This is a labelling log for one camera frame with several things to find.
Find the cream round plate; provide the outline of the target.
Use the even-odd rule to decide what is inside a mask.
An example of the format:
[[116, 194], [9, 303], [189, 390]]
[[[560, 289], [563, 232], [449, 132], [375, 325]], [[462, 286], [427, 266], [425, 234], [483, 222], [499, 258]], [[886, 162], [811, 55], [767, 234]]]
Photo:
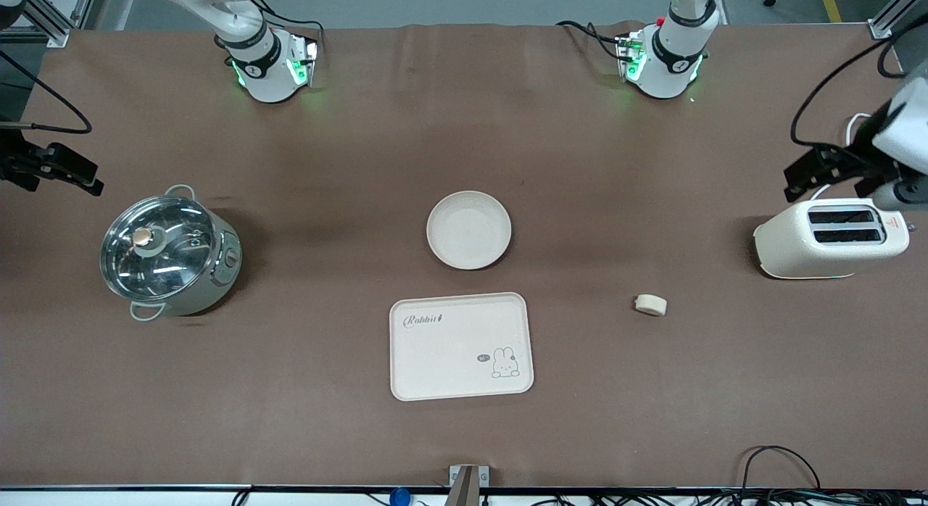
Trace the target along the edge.
[[481, 270], [496, 264], [512, 238], [513, 221], [505, 206], [476, 190], [445, 196], [426, 221], [432, 254], [457, 270]]

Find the white two-slot toaster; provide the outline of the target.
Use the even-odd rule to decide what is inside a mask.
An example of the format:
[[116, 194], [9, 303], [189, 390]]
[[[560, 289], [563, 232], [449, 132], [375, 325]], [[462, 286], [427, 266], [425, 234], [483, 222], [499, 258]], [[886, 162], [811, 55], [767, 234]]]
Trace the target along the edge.
[[753, 245], [769, 277], [840, 279], [901, 255], [909, 229], [901, 212], [882, 211], [870, 198], [818, 198], [757, 226]]

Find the glass pot lid with knob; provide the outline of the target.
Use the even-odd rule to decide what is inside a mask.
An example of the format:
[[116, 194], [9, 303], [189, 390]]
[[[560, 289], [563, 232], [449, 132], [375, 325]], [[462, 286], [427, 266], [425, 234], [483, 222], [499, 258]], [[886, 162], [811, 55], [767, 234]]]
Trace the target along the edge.
[[215, 246], [215, 225], [199, 202], [177, 194], [150, 196], [112, 222], [99, 267], [114, 294], [155, 302], [191, 286]]

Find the pale green electric cooking pot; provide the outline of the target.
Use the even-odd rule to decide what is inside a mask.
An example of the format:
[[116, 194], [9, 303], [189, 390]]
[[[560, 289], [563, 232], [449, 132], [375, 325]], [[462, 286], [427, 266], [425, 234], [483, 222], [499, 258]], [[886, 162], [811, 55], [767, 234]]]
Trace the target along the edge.
[[188, 196], [207, 210], [215, 225], [216, 246], [206, 270], [179, 294], [155, 302], [137, 302], [120, 296], [129, 302], [130, 316], [142, 323], [202, 313], [225, 298], [241, 272], [243, 251], [239, 233], [225, 219], [204, 206], [192, 186], [179, 183], [167, 188], [165, 194]]

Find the green lit base connector box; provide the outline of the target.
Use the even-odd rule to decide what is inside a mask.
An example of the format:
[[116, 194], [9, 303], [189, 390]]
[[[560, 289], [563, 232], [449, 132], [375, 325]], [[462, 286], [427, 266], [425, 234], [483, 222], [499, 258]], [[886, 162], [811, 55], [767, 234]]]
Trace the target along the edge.
[[318, 59], [318, 41], [291, 34], [287, 54], [287, 69], [295, 86], [310, 86]]
[[647, 52], [645, 51], [645, 31], [636, 30], [614, 39], [616, 42], [616, 54], [618, 59], [618, 70], [624, 82], [637, 82], [641, 71], [647, 63]]

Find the cream tray with rabbit print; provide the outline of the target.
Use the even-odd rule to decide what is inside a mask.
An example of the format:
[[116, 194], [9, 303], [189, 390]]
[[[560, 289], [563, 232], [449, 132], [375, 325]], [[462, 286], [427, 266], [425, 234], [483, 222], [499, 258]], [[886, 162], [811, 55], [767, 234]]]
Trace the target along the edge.
[[534, 384], [528, 310], [516, 292], [401, 300], [389, 324], [400, 401], [506, 396]]

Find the aluminium frame post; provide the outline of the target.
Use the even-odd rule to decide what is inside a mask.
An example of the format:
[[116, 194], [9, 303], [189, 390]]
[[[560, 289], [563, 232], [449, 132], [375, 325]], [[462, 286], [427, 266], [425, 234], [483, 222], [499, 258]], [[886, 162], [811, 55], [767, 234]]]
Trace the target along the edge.
[[874, 17], [867, 20], [869, 33], [873, 40], [884, 40], [892, 35], [892, 27], [921, 0], [890, 0]]
[[95, 0], [0, 0], [0, 43], [66, 47], [74, 30], [92, 28]]

